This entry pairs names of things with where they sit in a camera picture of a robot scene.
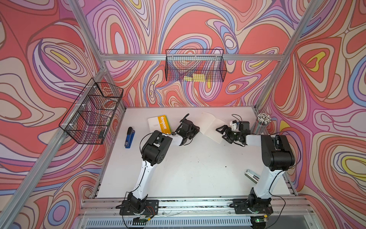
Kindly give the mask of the white lined notebook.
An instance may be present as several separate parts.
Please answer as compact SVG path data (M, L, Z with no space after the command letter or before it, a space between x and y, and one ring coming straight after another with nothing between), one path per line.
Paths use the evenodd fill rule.
M213 114L208 112L202 112L197 121L197 126L200 127L200 132L212 139L214 142L221 144L224 140L222 138L223 134L220 134L216 131L217 128L225 126L226 123L218 118L216 118Z

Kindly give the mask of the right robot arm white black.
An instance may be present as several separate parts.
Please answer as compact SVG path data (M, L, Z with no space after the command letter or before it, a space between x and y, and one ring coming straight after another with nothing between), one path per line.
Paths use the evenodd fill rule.
M242 147L257 146L261 149L264 168L261 175L247 170L245 175L250 178L255 186L251 188L247 199L234 199L229 207L235 209L237 214L246 211L250 213L271 212L273 189L280 176L295 165L295 157L285 135L264 135L265 127L271 122L271 117L261 113L255 123L250 126L248 121L234 120L230 125L223 125L216 129L222 138L229 144Z

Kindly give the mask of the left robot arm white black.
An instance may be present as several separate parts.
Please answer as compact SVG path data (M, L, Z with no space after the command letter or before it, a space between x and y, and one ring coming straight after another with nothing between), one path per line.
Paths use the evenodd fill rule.
M188 120L186 114L179 122L174 132L167 132L166 122L160 122L161 129L147 134L149 137L142 147L139 147L142 156L140 175L132 191L126 192L125 199L120 206L120 215L156 215L158 200L148 201L148 188L157 165L161 164L168 153L170 146L183 147L189 145L188 140L199 133L200 127Z

